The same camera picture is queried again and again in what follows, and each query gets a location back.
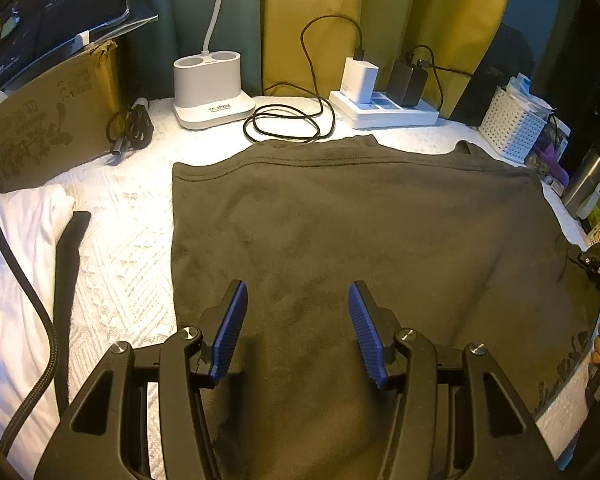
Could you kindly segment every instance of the white plastic basket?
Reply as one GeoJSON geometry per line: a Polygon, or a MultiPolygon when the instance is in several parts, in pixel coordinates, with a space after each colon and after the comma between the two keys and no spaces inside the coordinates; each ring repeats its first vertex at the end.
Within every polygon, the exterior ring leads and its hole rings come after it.
{"type": "Polygon", "coordinates": [[[478,130],[500,155],[524,164],[545,124],[498,87],[478,130]]]}

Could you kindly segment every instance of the sticker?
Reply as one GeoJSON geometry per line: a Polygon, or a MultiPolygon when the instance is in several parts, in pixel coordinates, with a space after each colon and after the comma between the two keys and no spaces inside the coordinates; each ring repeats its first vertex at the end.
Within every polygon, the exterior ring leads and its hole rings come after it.
{"type": "Polygon", "coordinates": [[[385,110],[397,110],[398,109],[398,107],[396,105],[394,105],[391,101],[389,101],[389,99],[386,99],[386,98],[371,99],[371,102],[373,104],[378,105],[381,108],[384,108],[385,110]]]}
{"type": "Polygon", "coordinates": [[[222,110],[228,110],[229,108],[231,108],[230,104],[225,104],[225,105],[219,105],[219,106],[212,106],[211,108],[209,108],[210,112],[221,112],[222,110]]]}
{"type": "Polygon", "coordinates": [[[354,103],[359,110],[377,110],[378,107],[373,103],[354,103]]]}

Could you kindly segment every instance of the blue gripper pad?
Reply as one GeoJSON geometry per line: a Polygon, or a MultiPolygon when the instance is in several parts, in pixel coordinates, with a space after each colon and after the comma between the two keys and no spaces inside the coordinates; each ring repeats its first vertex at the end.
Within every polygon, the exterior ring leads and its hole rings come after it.
{"type": "Polygon", "coordinates": [[[239,282],[226,309],[222,323],[212,344],[212,367],[209,376],[218,384],[229,371],[244,316],[247,313],[247,286],[239,282]]]}
{"type": "Polygon", "coordinates": [[[349,316],[366,374],[383,390],[389,377],[385,365],[395,360],[394,334],[400,324],[393,312],[376,305],[364,282],[354,282],[349,288],[349,316]]]}

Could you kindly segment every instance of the white power adapter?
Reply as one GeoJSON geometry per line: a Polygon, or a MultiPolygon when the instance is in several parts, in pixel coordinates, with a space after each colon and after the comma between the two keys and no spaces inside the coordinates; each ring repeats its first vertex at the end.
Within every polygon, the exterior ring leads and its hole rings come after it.
{"type": "Polygon", "coordinates": [[[377,76],[378,67],[376,65],[347,57],[344,63],[340,92],[355,103],[367,104],[371,102],[377,76]]]}

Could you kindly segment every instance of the black cable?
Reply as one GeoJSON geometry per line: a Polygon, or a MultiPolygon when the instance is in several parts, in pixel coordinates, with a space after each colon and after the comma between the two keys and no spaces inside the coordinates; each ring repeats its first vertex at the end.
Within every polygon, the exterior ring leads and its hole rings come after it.
{"type": "Polygon", "coordinates": [[[315,77],[314,63],[312,62],[311,56],[309,56],[309,52],[306,49],[306,45],[304,44],[304,34],[307,32],[307,29],[309,29],[309,27],[311,27],[315,22],[318,22],[325,18],[338,18],[341,20],[347,20],[348,22],[353,23],[353,25],[356,26],[356,30],[358,32],[358,47],[356,49],[356,54],[354,55],[354,57],[356,59],[358,59],[358,58],[362,59],[362,56],[364,54],[362,30],[360,29],[360,26],[358,25],[358,22],[356,22],[356,20],[354,20],[353,18],[351,18],[349,16],[345,16],[344,14],[325,14],[324,16],[318,16],[317,18],[312,19],[309,23],[307,23],[304,26],[304,28],[300,32],[300,45],[302,46],[302,51],[304,52],[304,56],[306,57],[307,63],[309,64],[309,70],[311,71],[311,79],[312,79],[312,83],[314,84],[314,91],[312,92],[306,88],[298,86],[294,83],[290,83],[288,81],[280,81],[280,82],[274,83],[271,86],[266,87],[262,92],[263,93],[267,92],[278,86],[289,86],[291,88],[295,88],[297,90],[305,92],[305,93],[315,97],[316,99],[318,99],[318,104],[320,105],[320,110],[313,114],[307,114],[306,112],[300,110],[299,108],[295,108],[290,105],[267,104],[267,105],[259,106],[258,108],[256,108],[253,111],[253,114],[251,114],[242,123],[242,132],[244,133],[244,136],[247,139],[249,139],[251,142],[258,142],[258,141],[256,139],[254,139],[248,133],[247,126],[249,126],[249,124],[252,124],[253,129],[261,135],[273,137],[275,139],[282,139],[282,140],[312,142],[314,140],[327,139],[328,137],[331,137],[333,135],[333,132],[335,131],[335,128],[336,128],[336,115],[335,115],[335,112],[333,111],[333,106],[331,106],[331,103],[328,101],[328,99],[324,99],[324,98],[320,97],[320,94],[318,92],[318,83],[317,83],[317,80],[315,77]],[[321,132],[320,126],[318,126],[318,123],[314,120],[316,117],[319,117],[323,114],[323,112],[324,112],[324,106],[322,104],[323,102],[326,103],[326,105],[328,106],[328,108],[331,112],[331,127],[326,134],[323,134],[321,132]],[[276,109],[279,110],[280,108],[285,109],[285,110],[291,110],[294,113],[296,113],[297,115],[278,114],[273,111],[276,109]],[[289,135],[285,135],[285,134],[277,134],[275,132],[268,132],[267,130],[263,130],[261,127],[258,126],[258,123],[256,121],[259,118],[300,119],[303,121],[307,121],[309,124],[311,124],[311,126],[313,126],[315,129],[315,133],[310,137],[306,137],[306,136],[289,136],[289,135]]]}
{"type": "Polygon", "coordinates": [[[18,407],[14,415],[11,417],[11,420],[7,424],[7,427],[0,438],[0,451],[4,456],[7,456],[11,446],[13,445],[13,441],[15,440],[20,428],[27,420],[27,417],[31,414],[33,408],[41,399],[42,395],[45,393],[46,389],[53,381],[54,376],[56,374],[56,370],[58,369],[58,338],[56,336],[56,329],[49,319],[49,315],[46,312],[45,306],[40,301],[38,294],[35,289],[29,283],[26,275],[22,271],[20,264],[18,263],[16,257],[13,255],[11,248],[9,247],[9,243],[4,237],[4,233],[0,227],[0,252],[2,253],[2,257],[4,261],[7,263],[14,277],[18,281],[18,284],[21,286],[27,298],[33,305],[42,325],[45,328],[46,336],[49,339],[49,361],[46,364],[45,371],[42,373],[36,384],[34,384],[31,391],[27,394],[22,404],[18,407]]]}
{"type": "Polygon", "coordinates": [[[440,83],[440,78],[438,77],[438,67],[436,66],[436,57],[433,54],[433,49],[429,45],[418,44],[414,46],[408,52],[408,59],[413,60],[413,51],[417,48],[426,48],[431,55],[431,67],[433,69],[433,75],[436,77],[436,83],[438,83],[438,90],[440,91],[440,104],[438,105],[438,111],[442,110],[442,105],[445,103],[445,93],[442,91],[442,84],[440,83]]]}
{"type": "Polygon", "coordinates": [[[440,111],[442,108],[442,105],[445,101],[445,96],[442,91],[442,85],[440,84],[440,78],[438,77],[438,70],[440,70],[441,72],[451,72],[454,74],[460,74],[460,75],[464,75],[467,77],[473,77],[474,75],[471,72],[466,72],[465,70],[459,70],[457,68],[449,68],[446,66],[438,66],[436,64],[436,59],[433,55],[433,49],[429,45],[426,45],[426,44],[418,44],[407,52],[406,59],[409,62],[413,62],[413,51],[416,50],[417,48],[426,48],[431,55],[431,68],[433,69],[433,75],[436,77],[436,82],[438,83],[438,90],[440,91],[440,106],[438,107],[438,111],[440,111]]]}
{"type": "Polygon", "coordinates": [[[467,72],[466,70],[458,70],[457,68],[448,68],[446,66],[438,66],[436,68],[440,70],[440,72],[452,72],[454,74],[465,75],[467,77],[473,77],[474,75],[471,72],[467,72]]]}
{"type": "Polygon", "coordinates": [[[115,144],[121,137],[125,137],[135,150],[146,148],[154,136],[154,124],[149,117],[149,111],[144,104],[136,102],[131,109],[119,110],[114,113],[107,122],[105,135],[111,144],[115,144]],[[120,137],[113,139],[111,137],[111,125],[116,118],[122,114],[127,114],[125,119],[125,129],[120,134],[120,137]]]}

